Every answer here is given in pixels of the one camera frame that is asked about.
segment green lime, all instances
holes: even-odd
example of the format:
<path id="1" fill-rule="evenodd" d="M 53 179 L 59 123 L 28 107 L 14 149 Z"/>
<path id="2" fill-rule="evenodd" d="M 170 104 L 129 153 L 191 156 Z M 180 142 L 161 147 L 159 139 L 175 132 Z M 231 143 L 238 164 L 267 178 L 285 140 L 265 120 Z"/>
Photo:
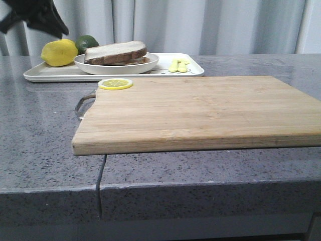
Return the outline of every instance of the green lime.
<path id="1" fill-rule="evenodd" d="M 97 40 L 90 35 L 80 36 L 75 44 L 78 49 L 78 54 L 84 54 L 87 48 L 99 46 Z"/>

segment bread slice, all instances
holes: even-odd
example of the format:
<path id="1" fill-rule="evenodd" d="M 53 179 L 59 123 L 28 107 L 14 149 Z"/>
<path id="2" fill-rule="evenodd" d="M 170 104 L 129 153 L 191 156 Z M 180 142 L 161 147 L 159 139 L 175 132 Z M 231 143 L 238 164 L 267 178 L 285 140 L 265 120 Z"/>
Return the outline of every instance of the bread slice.
<path id="1" fill-rule="evenodd" d="M 128 61 L 125 62 L 118 62 L 118 63 L 114 63 L 114 64 L 109 64 L 112 66 L 124 66 L 124 65 L 135 65 L 135 64 L 145 64 L 145 63 L 149 63 L 150 59 L 147 57 L 141 57 L 138 59 L 130 59 Z"/>
<path id="2" fill-rule="evenodd" d="M 146 45 L 142 41 L 107 44 L 87 48 L 85 51 L 85 64 L 110 65 L 141 58 L 147 53 Z"/>

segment bread crust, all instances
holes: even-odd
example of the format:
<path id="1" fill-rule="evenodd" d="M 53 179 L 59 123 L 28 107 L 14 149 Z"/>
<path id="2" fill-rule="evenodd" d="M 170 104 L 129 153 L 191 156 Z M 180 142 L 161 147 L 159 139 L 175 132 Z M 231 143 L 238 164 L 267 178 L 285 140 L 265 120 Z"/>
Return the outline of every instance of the bread crust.
<path id="1" fill-rule="evenodd" d="M 141 49 L 131 51 L 128 53 L 106 55 L 99 58 L 88 59 L 88 60 L 85 60 L 85 64 L 109 65 L 113 63 L 129 61 L 131 59 L 141 58 L 146 54 L 147 54 L 147 48 L 145 46 Z"/>
<path id="2" fill-rule="evenodd" d="M 141 58 L 137 58 L 137 59 L 130 59 L 128 61 L 125 62 L 117 62 L 117 63 L 113 63 L 113 64 L 109 64 L 110 66 L 124 66 L 124 65 L 135 65 L 135 64 L 145 64 L 145 63 L 149 63 L 150 59 L 147 57 L 141 57 Z"/>

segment lemon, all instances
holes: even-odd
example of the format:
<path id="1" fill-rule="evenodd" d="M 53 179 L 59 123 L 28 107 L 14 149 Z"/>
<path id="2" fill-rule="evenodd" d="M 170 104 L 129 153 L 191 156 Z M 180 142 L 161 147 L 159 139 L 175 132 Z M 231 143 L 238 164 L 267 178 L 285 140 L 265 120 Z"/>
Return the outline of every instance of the lemon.
<path id="1" fill-rule="evenodd" d="M 98 87 L 102 89 L 118 90 L 132 87 L 132 80 L 130 79 L 103 79 L 98 82 Z"/>
<path id="2" fill-rule="evenodd" d="M 40 57 L 50 66 L 58 67 L 70 64 L 78 55 L 75 42 L 70 39 L 61 39 L 47 43 Z"/>
<path id="3" fill-rule="evenodd" d="M 80 36 L 76 40 L 76 47 L 78 49 L 78 54 L 84 54 L 87 48 L 97 47 L 99 43 L 91 35 Z"/>

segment metal handle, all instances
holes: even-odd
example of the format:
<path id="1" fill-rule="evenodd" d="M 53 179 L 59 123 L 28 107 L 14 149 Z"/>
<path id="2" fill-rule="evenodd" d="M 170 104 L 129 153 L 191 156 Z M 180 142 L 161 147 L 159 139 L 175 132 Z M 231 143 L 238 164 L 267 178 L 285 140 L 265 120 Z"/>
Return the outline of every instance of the metal handle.
<path id="1" fill-rule="evenodd" d="M 94 91 L 92 91 L 90 94 L 82 97 L 79 102 L 77 103 L 76 107 L 75 107 L 75 114 L 79 119 L 84 119 L 84 114 L 83 112 L 80 112 L 79 109 L 82 106 L 83 102 L 87 99 L 91 99 L 91 98 L 96 98 L 96 89 Z"/>

